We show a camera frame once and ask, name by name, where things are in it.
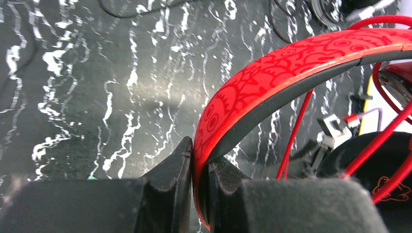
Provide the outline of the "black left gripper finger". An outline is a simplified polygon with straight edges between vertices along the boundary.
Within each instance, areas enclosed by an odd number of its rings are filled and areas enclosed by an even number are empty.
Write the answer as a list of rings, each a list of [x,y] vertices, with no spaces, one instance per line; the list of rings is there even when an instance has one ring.
[[[0,216],[3,233],[186,233],[192,139],[134,179],[31,182]]]

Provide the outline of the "red headphones with cable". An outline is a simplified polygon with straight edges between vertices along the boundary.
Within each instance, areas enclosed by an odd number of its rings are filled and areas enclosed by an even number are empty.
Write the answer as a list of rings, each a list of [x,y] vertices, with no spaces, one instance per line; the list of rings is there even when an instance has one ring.
[[[199,192],[208,162],[226,155],[273,112],[319,84],[356,66],[406,58],[412,52],[411,25],[407,16],[371,17],[279,48],[230,78],[205,107],[194,137],[193,195],[204,226],[209,222]]]

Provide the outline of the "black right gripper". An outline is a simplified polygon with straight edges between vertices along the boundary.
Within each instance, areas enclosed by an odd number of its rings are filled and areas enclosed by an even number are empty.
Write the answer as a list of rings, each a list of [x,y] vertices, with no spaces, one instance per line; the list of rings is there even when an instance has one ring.
[[[360,117],[317,119],[321,140],[307,142],[283,167],[283,178],[316,174],[332,151],[353,137]],[[206,168],[206,216],[213,233],[385,233],[368,192],[340,179],[250,180],[219,159]]]

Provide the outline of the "yellow framed whiteboard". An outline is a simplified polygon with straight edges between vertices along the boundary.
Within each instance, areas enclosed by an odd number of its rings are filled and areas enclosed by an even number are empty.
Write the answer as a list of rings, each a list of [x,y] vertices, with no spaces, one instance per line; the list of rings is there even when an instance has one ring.
[[[359,114],[359,135],[383,131],[397,116],[376,89],[372,78],[369,79],[366,94],[372,99],[365,101],[363,111]]]

